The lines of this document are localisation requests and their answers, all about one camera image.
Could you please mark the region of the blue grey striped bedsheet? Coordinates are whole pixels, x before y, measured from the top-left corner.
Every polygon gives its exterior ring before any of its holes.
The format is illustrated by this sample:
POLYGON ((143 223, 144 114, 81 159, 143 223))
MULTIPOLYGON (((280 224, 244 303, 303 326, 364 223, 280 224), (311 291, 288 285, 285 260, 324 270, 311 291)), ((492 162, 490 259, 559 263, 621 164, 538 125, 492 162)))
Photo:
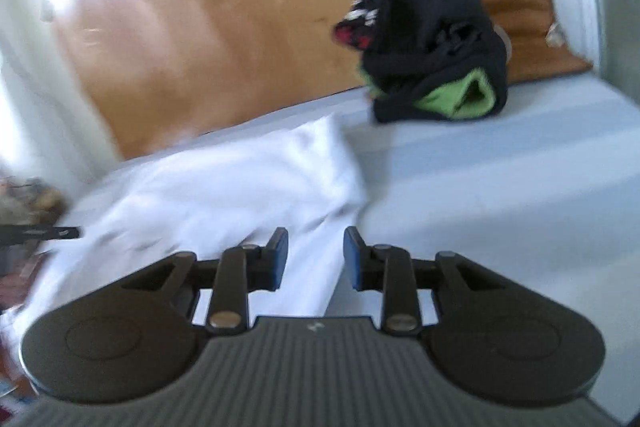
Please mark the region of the blue grey striped bedsheet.
POLYGON ((637 425, 638 107, 585 74, 517 87, 495 118, 379 126, 352 91, 122 167, 331 115, 367 194, 348 227, 408 251, 419 334, 380 329, 343 256, 323 314, 209 335, 229 248, 177 251, 1 329, 37 392, 17 425, 637 425))

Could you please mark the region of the black green folded clothes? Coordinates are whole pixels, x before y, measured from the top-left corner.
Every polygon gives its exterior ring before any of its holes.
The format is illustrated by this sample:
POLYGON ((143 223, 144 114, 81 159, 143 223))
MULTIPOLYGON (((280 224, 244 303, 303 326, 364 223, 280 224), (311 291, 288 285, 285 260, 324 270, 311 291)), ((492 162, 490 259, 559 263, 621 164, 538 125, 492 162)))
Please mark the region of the black green folded clothes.
POLYGON ((359 52, 379 124, 479 120, 506 106, 509 47, 482 0, 354 0, 333 37, 359 52))

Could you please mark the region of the wood pattern board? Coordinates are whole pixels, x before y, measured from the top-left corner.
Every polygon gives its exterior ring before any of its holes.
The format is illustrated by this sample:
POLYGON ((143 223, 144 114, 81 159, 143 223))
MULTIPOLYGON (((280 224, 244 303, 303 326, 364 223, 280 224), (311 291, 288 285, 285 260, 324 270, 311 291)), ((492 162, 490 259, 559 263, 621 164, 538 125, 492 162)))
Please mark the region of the wood pattern board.
POLYGON ((333 25, 352 0, 49 0, 122 156, 355 88, 333 25))

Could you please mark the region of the white small garment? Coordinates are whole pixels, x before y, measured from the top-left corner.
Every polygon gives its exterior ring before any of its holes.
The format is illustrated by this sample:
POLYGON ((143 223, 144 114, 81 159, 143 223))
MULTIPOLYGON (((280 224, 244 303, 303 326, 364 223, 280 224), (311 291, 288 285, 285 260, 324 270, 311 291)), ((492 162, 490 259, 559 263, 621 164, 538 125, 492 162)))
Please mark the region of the white small garment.
POLYGON ((343 270, 342 236, 367 200, 335 116, 236 140, 201 144, 126 165, 64 218, 79 239, 50 244, 26 301, 3 314, 23 337, 40 315, 177 251, 216 259, 240 244, 288 231, 280 288, 250 296, 250 313, 326 312, 343 270))

